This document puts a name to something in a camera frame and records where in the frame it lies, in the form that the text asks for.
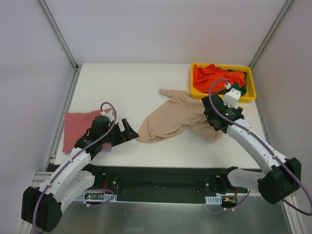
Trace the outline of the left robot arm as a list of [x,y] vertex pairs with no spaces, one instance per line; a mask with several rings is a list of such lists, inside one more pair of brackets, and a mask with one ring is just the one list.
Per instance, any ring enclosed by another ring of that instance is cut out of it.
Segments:
[[66,208],[91,188],[103,184],[100,168],[91,161],[108,143],[117,146],[139,137],[127,119],[122,119],[120,130],[114,117],[97,116],[85,134],[74,144],[64,161],[37,188],[28,187],[22,196],[21,218],[42,231],[51,232],[60,222]]

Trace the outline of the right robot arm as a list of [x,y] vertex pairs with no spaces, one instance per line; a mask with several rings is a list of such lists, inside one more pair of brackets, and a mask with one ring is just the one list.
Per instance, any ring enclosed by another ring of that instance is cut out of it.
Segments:
[[299,189],[301,163],[288,159],[254,132],[241,107],[227,107],[218,95],[202,98],[204,115],[217,131],[234,139],[258,164],[261,172],[230,167],[221,174],[219,186],[224,192],[236,187],[259,192],[270,204],[276,204]]

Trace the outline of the beige t shirt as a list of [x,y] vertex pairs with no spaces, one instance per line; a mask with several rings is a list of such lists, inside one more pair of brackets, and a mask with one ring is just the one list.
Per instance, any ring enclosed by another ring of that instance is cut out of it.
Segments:
[[157,143],[175,137],[188,128],[208,141],[221,139],[223,132],[207,123],[200,100],[192,98],[186,91],[160,89],[159,93],[168,100],[145,118],[136,141]]

